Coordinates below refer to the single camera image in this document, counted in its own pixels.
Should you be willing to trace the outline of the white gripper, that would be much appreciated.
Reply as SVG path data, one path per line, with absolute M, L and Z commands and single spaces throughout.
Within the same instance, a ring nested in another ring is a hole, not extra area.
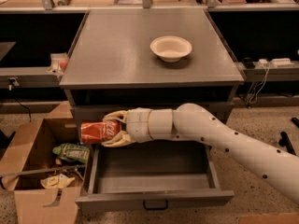
M 126 131 L 120 131 L 111 140 L 102 142 L 104 147 L 124 147 L 131 145 L 134 141 L 137 143 L 145 143 L 152 140 L 149 132 L 149 116 L 151 109 L 137 108 L 120 110 L 106 114 L 103 121 L 117 120 L 126 122 Z

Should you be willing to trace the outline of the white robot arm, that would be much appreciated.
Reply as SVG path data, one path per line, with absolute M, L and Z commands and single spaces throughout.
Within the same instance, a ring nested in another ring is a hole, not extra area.
M 136 108 L 109 113 L 104 121 L 125 125 L 105 147 L 123 147 L 154 140 L 193 141 L 214 147 L 299 203 L 299 157 L 235 131 L 206 109 L 183 104 L 176 109 Z

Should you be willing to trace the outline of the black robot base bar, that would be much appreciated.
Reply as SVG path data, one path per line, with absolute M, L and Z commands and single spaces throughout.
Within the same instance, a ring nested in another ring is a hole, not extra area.
M 299 118 L 297 118 L 297 117 L 293 117 L 293 118 L 291 118 L 291 122 L 292 122 L 297 128 L 299 128 Z M 287 151 L 288 151 L 289 153 L 291 153 L 292 155 L 295 155 L 295 150 L 294 150 L 294 148 L 293 148 L 293 146 L 292 146 L 292 142 L 291 142 L 289 136 L 287 135 L 287 133 L 286 133 L 286 132 L 281 132 L 281 133 L 280 133 L 280 136 L 281 136 L 281 138 L 280 138 L 280 140 L 278 141 L 279 145 L 280 145 L 281 147 L 285 147 L 285 148 L 287 149 Z

